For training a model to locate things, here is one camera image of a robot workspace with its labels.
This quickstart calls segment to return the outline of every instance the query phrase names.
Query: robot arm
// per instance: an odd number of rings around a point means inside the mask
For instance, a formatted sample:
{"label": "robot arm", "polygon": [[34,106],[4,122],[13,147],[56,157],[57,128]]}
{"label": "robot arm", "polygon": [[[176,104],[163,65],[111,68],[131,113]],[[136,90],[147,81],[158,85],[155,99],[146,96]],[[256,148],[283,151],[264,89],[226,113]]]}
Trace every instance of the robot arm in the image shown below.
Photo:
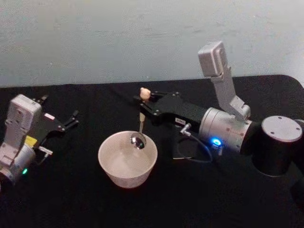
{"label": "robot arm", "polygon": [[[285,174],[292,161],[304,175],[304,121],[284,116],[270,116],[260,123],[249,120],[250,107],[235,94],[222,42],[206,45],[199,51],[199,60],[224,111],[187,103],[178,92],[154,92],[149,102],[136,98],[141,112],[155,125],[185,126],[208,144],[252,155],[254,166],[267,176]],[[292,195],[304,210],[304,178],[292,187]]]}
{"label": "robot arm", "polygon": [[[31,163],[41,164],[52,155],[52,151],[43,147],[47,138],[62,136],[79,123],[76,120],[78,111],[65,123],[48,113],[42,113],[41,105],[46,98],[32,100],[18,95],[10,102],[5,121],[6,133],[0,147],[0,191],[14,185]],[[44,156],[37,162],[35,159],[39,151]]]}

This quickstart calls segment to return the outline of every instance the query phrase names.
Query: blue led light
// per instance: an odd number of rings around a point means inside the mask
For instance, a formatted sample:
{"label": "blue led light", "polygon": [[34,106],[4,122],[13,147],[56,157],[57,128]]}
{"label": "blue led light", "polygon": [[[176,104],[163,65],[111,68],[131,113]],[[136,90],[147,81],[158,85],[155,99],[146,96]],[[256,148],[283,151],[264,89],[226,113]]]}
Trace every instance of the blue led light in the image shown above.
{"label": "blue led light", "polygon": [[211,142],[212,142],[212,144],[214,144],[216,146],[220,146],[222,144],[222,142],[217,138],[211,139]]}

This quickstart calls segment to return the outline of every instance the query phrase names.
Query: black cable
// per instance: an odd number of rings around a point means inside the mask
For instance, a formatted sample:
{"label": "black cable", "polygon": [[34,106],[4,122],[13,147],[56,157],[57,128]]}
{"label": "black cable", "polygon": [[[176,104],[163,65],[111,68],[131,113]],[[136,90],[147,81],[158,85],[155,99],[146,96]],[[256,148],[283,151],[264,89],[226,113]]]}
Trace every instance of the black cable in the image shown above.
{"label": "black cable", "polygon": [[[209,157],[210,157],[210,160],[208,161],[204,161],[204,160],[198,160],[198,159],[192,159],[192,158],[187,158],[185,155],[183,155],[181,152],[180,152],[180,143],[185,141],[185,140],[189,140],[189,139],[194,139],[195,141],[197,141],[199,143],[199,145],[208,153]],[[183,157],[184,159],[187,159],[189,161],[192,161],[192,162],[197,162],[197,163],[211,163],[213,161],[213,157],[212,157],[212,154],[209,150],[209,148],[201,141],[199,140],[198,138],[194,137],[193,135],[190,135],[190,137],[187,137],[187,138],[181,138],[178,140],[177,142],[177,153]]]}

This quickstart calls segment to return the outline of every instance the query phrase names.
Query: green led light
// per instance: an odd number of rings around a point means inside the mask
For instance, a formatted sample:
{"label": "green led light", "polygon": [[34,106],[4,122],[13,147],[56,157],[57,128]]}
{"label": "green led light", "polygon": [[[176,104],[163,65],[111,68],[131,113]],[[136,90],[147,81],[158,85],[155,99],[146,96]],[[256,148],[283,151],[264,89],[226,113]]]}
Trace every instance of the green led light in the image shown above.
{"label": "green led light", "polygon": [[27,172],[28,172],[28,169],[25,168],[25,169],[23,170],[22,174],[24,175],[24,174],[26,174]]}

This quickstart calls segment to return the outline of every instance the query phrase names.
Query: black tablecloth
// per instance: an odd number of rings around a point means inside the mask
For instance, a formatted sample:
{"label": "black tablecloth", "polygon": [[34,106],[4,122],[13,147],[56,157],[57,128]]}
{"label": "black tablecloth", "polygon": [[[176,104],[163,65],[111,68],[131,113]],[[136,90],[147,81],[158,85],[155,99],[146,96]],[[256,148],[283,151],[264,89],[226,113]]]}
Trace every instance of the black tablecloth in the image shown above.
{"label": "black tablecloth", "polygon": [[[251,107],[252,120],[270,115],[304,119],[304,89],[288,76],[234,78],[237,94]],[[0,227],[304,227],[304,214],[289,188],[301,176],[292,165],[280,178],[259,173],[250,157],[224,151],[217,164],[174,161],[171,129],[146,121],[144,132],[159,155],[148,180],[133,190],[115,186],[98,164],[100,144],[123,130],[137,130],[133,96],[141,86],[179,91],[184,100],[218,108],[209,80],[104,85],[55,85],[0,89],[0,138],[8,101],[22,93],[49,94],[44,111],[60,120],[80,111],[81,124],[46,147],[54,154],[30,167],[15,188],[0,196]]]}

